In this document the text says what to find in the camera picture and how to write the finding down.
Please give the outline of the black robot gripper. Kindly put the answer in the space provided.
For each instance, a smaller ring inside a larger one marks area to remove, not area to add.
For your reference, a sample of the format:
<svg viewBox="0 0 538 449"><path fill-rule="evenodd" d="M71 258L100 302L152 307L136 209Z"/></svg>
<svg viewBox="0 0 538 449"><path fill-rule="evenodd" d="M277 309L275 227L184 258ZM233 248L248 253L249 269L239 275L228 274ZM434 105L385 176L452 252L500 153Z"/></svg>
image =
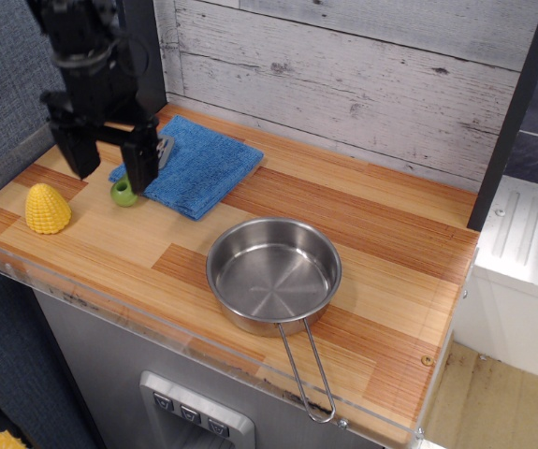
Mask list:
<svg viewBox="0 0 538 449"><path fill-rule="evenodd" d="M158 176L158 121L138 101L128 35L116 27L65 27L48 37L65 88L41 101L69 167L83 180L100 165L98 141L119 146L131 189L142 194Z"/></svg>

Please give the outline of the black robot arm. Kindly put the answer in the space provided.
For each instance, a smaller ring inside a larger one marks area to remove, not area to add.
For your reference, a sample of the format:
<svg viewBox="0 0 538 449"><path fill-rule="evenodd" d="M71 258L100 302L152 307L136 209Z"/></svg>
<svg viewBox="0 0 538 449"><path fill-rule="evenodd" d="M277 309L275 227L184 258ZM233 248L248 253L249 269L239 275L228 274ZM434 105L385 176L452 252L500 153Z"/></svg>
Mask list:
<svg viewBox="0 0 538 449"><path fill-rule="evenodd" d="M36 22L51 43L52 62L65 84L40 100L52 136L81 179L100 165L100 141L120 148L132 191L157 178L158 120L138 101L138 77L128 39L114 26L110 1L31 1Z"/></svg>

